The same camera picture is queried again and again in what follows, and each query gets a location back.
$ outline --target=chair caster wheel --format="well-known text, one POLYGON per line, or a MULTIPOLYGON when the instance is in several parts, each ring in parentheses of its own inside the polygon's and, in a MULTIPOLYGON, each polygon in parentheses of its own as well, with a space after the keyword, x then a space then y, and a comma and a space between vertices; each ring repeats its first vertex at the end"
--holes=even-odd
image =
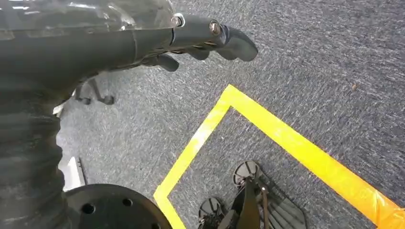
POLYGON ((84 105, 89 105, 91 103, 91 99, 89 98, 82 98, 80 100, 81 103, 83 103, 84 105))
POLYGON ((114 97, 110 96, 110 95, 107 95, 100 102, 104 103, 105 105, 112 105, 112 104, 114 104, 114 97))

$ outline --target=robotic hand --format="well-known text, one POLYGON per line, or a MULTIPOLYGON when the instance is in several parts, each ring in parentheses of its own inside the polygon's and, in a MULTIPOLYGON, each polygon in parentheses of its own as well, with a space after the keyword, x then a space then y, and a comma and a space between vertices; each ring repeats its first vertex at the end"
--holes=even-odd
POLYGON ((152 202, 123 187, 63 193, 53 108, 102 71, 159 65, 173 72, 179 63, 168 53, 257 55, 243 32, 174 14, 167 0, 2 0, 0 50, 2 229, 171 228, 152 202))
MULTIPOLYGON (((172 40, 164 47, 175 54, 188 53, 201 61, 216 51, 227 60, 237 58, 251 61, 257 55, 255 44, 240 30, 220 24, 214 19, 202 19, 193 15, 176 14, 178 26, 172 30, 172 40)), ((179 63, 163 53, 142 60, 142 65, 159 65, 169 72, 177 70, 179 63)))

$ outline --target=black circular base plate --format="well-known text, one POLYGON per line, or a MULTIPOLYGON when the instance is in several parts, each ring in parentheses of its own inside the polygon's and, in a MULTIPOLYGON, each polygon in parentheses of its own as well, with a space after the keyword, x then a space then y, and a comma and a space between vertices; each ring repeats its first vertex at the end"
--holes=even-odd
POLYGON ((224 212, 222 211, 222 205, 216 198, 206 199, 198 209, 198 218, 203 218, 206 215, 218 215, 224 217, 224 212))
POLYGON ((262 172, 259 165, 254 161, 245 161, 236 167, 232 180, 235 186, 242 186, 247 177, 260 177, 262 172))
POLYGON ((117 185, 86 185, 66 192, 77 229, 171 229, 146 197, 117 185))

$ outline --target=gray carpet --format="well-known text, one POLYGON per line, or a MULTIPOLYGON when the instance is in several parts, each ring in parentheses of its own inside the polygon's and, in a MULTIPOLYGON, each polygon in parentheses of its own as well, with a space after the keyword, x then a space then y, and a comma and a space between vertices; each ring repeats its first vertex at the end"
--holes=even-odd
MULTIPOLYGON (((177 0, 176 9, 245 31, 253 62, 176 56, 175 73, 140 67, 98 81, 113 106, 69 101, 58 143, 89 183, 149 198, 232 84, 405 207, 405 1, 177 0)), ((230 111, 170 194, 187 228, 209 196, 229 205, 231 174, 260 162, 303 209, 311 229, 374 228, 238 112, 230 111)))

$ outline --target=chair leg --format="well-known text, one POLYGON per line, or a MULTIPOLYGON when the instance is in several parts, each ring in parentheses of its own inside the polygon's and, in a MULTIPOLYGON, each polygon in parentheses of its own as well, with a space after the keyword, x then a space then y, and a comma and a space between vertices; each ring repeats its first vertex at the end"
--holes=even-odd
POLYGON ((81 92, 82 92, 82 86, 83 86, 83 84, 79 84, 79 85, 76 87, 76 90, 75 90, 75 100, 77 100, 77 101, 79 101, 79 102, 81 102, 81 103, 83 103, 83 104, 85 104, 85 105, 89 105, 89 104, 91 103, 91 99, 90 99, 90 98, 82 98, 82 97, 80 97, 80 94, 81 94, 81 92))
POLYGON ((97 82, 96 82, 96 80, 94 78, 90 79, 87 82, 90 85, 91 89, 93 90, 94 94, 96 95, 96 98, 97 98, 98 101, 104 103, 105 105, 114 104, 114 97, 112 97, 110 95, 104 96, 104 98, 101 97, 100 91, 99 91, 98 86, 97 86, 97 82))

